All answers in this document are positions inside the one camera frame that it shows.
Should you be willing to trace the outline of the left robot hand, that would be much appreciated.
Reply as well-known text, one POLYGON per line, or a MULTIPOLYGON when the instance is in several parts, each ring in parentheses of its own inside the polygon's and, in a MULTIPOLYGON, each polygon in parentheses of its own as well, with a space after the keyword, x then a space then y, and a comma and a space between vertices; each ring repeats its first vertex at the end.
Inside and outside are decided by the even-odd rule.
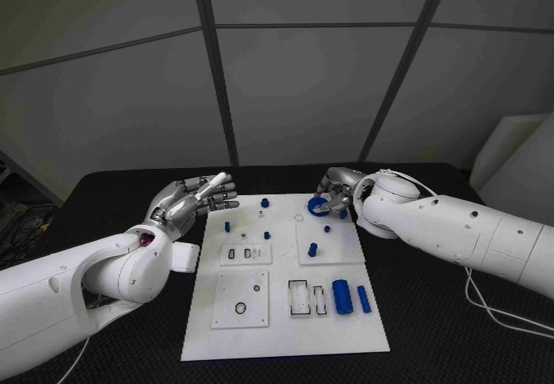
POLYGON ((155 196, 143 224, 159 228, 175 242, 196 217, 240 207, 232 176, 227 172, 173 181, 155 196))

